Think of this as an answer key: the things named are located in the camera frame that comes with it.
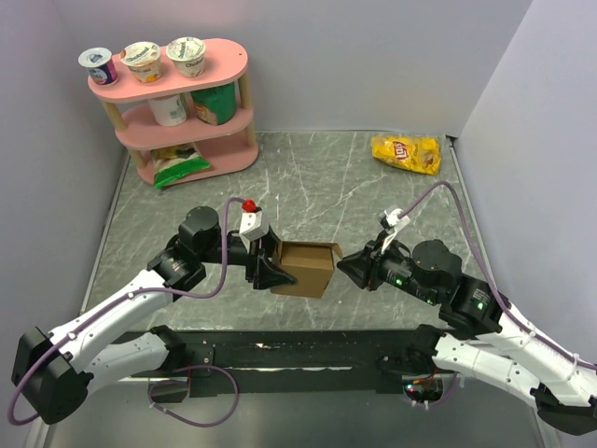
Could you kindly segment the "brown cardboard box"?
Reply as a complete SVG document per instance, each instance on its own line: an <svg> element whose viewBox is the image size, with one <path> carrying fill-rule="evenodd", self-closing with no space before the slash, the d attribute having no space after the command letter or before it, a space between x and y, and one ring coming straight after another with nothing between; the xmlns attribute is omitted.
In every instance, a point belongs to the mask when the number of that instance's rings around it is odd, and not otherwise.
<svg viewBox="0 0 597 448"><path fill-rule="evenodd" d="M337 243L290 242L278 244L274 264L296 279L293 285L273 287L272 294L321 299L343 257Z"/></svg>

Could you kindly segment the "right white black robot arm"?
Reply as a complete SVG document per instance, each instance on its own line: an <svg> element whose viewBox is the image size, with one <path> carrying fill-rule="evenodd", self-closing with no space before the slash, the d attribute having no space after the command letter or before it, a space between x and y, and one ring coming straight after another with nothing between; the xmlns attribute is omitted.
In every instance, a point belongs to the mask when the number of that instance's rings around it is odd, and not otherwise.
<svg viewBox="0 0 597 448"><path fill-rule="evenodd" d="M337 267L359 288L383 284L438 308L456 330L408 349L416 371L435 365L505 390L533 407L546 424L569 435L596 429L596 367L555 343L490 285L462 272L462 260L439 240L408 250L369 242Z"/></svg>

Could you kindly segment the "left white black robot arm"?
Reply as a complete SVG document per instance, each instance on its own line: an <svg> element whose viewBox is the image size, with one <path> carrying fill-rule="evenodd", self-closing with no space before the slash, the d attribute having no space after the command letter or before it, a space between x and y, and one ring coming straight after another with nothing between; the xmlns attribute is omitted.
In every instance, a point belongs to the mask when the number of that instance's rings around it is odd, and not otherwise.
<svg viewBox="0 0 597 448"><path fill-rule="evenodd" d="M255 290L293 286L297 279L277 267L273 253L280 240L261 208L237 201L241 227L229 231L227 214L209 206L191 209L165 249L124 288L87 313L45 332L33 328L19 339L11 381L13 401L25 398L34 417L48 425L71 415L93 392L143 371L173 375L183 368L185 346L167 328L152 329L117 343L131 326L182 297L207 300L222 289L196 293L208 263L243 266Z"/></svg>

